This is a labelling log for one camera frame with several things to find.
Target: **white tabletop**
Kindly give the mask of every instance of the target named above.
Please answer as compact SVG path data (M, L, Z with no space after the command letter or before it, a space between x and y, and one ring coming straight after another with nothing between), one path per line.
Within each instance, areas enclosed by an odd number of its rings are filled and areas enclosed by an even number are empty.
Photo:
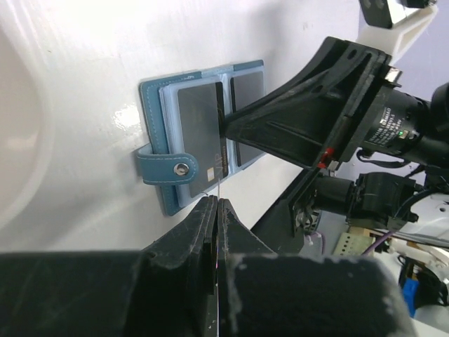
M190 208L165 217L156 188L136 173L133 152L148 142L138 84L263 59L270 91L299 72L325 37L355 40L358 15L357 0L0 2L9 41L0 55L12 47L22 66L38 70L54 128L45 176L0 229L0 249L150 244ZM223 183L221 197L251 227L299 171L265 156Z

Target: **table surface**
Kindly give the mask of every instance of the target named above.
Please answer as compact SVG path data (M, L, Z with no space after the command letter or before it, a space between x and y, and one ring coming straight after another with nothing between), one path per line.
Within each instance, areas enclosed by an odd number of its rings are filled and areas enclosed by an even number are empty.
M355 40L358 15L357 0L2 1L1 33L26 68L41 70L55 134L42 183L0 228L0 249L150 244L191 208L165 217L156 188L138 176L134 152L149 141L138 84L263 59L271 91L327 36ZM267 155L220 196L251 227L299 172Z

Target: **card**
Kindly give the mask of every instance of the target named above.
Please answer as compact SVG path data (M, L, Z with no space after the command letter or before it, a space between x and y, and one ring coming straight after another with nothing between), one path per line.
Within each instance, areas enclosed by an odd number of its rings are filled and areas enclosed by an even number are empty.
M208 190L229 173L226 138L220 133L224 118L223 85L203 84L177 91L184 151L199 163L199 174L189 184L190 197Z
M231 78L232 112L259 100L264 96L263 72L253 72ZM236 142L237 165L240 167L264 152Z

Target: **metal snap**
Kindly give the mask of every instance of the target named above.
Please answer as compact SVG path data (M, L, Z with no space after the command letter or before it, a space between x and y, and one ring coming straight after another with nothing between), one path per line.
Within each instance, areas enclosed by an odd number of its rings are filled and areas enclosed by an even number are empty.
M177 176L183 177L189 173L189 166L184 163L179 163L175 165L175 168L173 170Z

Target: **card holder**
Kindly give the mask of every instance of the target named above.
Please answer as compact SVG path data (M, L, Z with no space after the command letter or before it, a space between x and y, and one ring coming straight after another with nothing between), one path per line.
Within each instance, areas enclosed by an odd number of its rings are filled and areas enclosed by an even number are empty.
M245 76L253 76L253 85L260 88L256 95L241 89ZM234 92L233 82L242 93ZM151 143L140 148L137 157L143 182L161 188L167 215L176 214L262 155L254 149L255 155L242 161L236 151L239 145L225 138L221 125L239 102L249 104L263 95L261 60L140 84Z

